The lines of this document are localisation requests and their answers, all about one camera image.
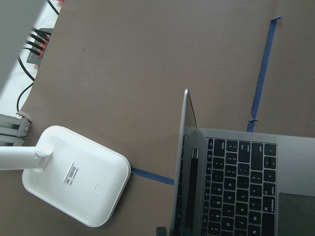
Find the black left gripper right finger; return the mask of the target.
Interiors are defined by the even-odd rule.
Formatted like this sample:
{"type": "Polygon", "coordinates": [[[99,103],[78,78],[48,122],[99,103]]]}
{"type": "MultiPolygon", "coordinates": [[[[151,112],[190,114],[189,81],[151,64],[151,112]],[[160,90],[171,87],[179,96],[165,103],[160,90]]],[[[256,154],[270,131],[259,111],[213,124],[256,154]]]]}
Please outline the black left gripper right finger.
{"type": "Polygon", "coordinates": [[[191,236],[191,229],[186,227],[180,227],[180,236],[191,236]]]}

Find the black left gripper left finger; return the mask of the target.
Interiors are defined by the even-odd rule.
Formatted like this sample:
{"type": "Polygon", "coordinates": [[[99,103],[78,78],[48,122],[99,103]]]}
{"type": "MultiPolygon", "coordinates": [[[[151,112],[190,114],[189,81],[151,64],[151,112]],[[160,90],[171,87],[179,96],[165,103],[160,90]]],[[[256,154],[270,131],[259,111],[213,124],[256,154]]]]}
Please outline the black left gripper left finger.
{"type": "Polygon", "coordinates": [[[169,236],[167,227],[156,227],[156,236],[169,236]]]}

